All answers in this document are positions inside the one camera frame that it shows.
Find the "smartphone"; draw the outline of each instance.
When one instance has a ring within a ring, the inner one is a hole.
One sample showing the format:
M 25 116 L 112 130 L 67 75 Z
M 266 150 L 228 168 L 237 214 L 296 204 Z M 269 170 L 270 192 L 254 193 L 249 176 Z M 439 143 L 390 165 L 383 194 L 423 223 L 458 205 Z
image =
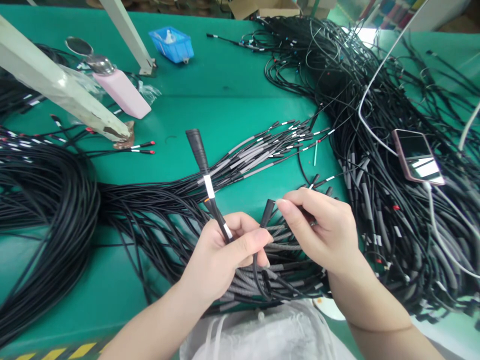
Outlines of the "smartphone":
M 434 186 L 445 184 L 440 167 L 424 134 L 401 129 L 395 129 L 391 134 L 407 180 L 430 183 Z

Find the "blue basket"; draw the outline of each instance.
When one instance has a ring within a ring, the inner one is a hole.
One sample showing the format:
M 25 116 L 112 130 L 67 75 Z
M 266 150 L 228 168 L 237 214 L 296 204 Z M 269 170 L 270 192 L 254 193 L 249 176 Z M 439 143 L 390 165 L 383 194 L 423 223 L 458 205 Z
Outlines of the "blue basket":
M 167 30 L 170 30 L 172 36 L 175 37 L 174 42 L 165 42 Z M 181 62 L 188 63 L 189 59 L 194 57 L 194 49 L 192 48 L 190 36 L 185 35 L 173 27 L 168 26 L 150 31 L 148 35 L 150 35 L 158 52 L 175 64 Z

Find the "pink lotion bottle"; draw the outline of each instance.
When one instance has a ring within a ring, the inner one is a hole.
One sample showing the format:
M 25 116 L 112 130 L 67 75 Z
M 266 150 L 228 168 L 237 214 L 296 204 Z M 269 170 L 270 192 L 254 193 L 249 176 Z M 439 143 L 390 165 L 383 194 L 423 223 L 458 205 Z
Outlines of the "pink lotion bottle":
M 142 119 L 152 111 L 127 75 L 115 68 L 108 58 L 91 54 L 86 63 L 93 70 L 93 77 L 126 114 Z

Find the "green workbench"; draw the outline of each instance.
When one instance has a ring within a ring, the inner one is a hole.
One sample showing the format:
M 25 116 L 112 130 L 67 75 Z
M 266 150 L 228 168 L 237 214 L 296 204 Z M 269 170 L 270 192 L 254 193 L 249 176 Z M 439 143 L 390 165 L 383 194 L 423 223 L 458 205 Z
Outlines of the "green workbench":
M 67 50 L 65 38 L 77 36 L 88 41 L 96 53 L 109 57 L 119 69 L 129 72 L 139 69 L 104 11 L 2 5 L 0 15 L 35 43 Z M 213 163 L 234 145 L 268 128 L 275 121 L 303 121 L 315 113 L 316 107 L 311 102 L 278 89 L 265 79 L 263 72 L 268 55 L 251 53 L 205 36 L 209 32 L 239 39 L 255 29 L 256 24 L 149 13 L 130 13 L 130 17 L 158 64 L 157 77 L 145 78 L 144 83 L 155 86 L 162 95 L 153 103 L 149 115 L 135 121 L 135 143 L 155 141 L 152 150 L 156 154 L 119 153 L 96 158 L 93 162 L 98 181 L 112 184 L 165 182 L 198 171 L 185 136 L 187 129 L 200 129 L 208 159 Z M 195 55 L 189 64 L 173 64 L 155 50 L 148 32 L 166 26 L 191 36 Z M 382 37 L 383 43 L 390 43 L 393 36 L 386 32 Z M 436 45 L 433 50 L 442 54 L 446 42 L 455 46 L 458 39 L 451 34 L 419 33 L 415 34 L 413 42 L 415 46 Z M 51 113 L 64 120 L 68 118 L 63 109 L 47 100 L 26 115 L 12 117 L 5 125 L 13 131 L 28 134 L 48 133 L 56 129 L 49 117 Z M 120 119 L 131 120 L 127 115 L 122 115 Z M 323 129 L 329 124 L 329 119 L 321 114 L 315 129 Z M 108 140 L 101 138 L 83 140 L 81 144 L 88 150 L 109 150 L 112 147 Z M 309 178 L 319 173 L 320 179 L 325 179 L 340 172 L 327 142 L 318 147 L 316 167 L 313 166 L 313 158 L 313 150 L 301 155 Z M 258 219 L 267 199 L 282 197 L 304 183 L 297 159 L 292 158 L 223 189 L 217 195 L 217 202 L 224 214 L 243 211 Z M 325 191 L 328 186 L 333 186 L 334 196 L 346 199 L 341 178 L 330 181 L 320 190 Z M 113 244 L 119 239 L 113 230 L 99 227 L 94 241 Z M 28 240 L 0 239 L 0 302 L 32 252 L 32 244 Z M 149 280 L 165 292 L 167 282 L 149 268 L 147 261 L 144 263 Z M 100 341 L 96 345 L 99 347 L 145 306 L 142 286 L 125 250 L 122 247 L 97 248 L 87 271 L 73 291 L 1 350 L 0 359 L 37 350 L 44 350 L 45 354 L 47 349 L 72 344 Z M 345 323 L 332 322 L 331 326 L 358 355 Z M 36 355 L 38 359 L 42 359 L 40 353 Z

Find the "white pole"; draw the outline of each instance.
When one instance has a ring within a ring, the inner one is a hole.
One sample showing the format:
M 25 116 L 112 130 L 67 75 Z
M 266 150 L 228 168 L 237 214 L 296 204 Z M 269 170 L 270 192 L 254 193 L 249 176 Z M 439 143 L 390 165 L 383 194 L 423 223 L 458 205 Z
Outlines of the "white pole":
M 128 127 L 0 15 L 0 66 L 114 142 Z
M 121 0 L 100 0 L 103 8 L 115 24 L 118 32 L 140 65 L 140 75 L 149 76 L 155 70 L 155 59 L 151 58 L 137 29 L 130 19 Z

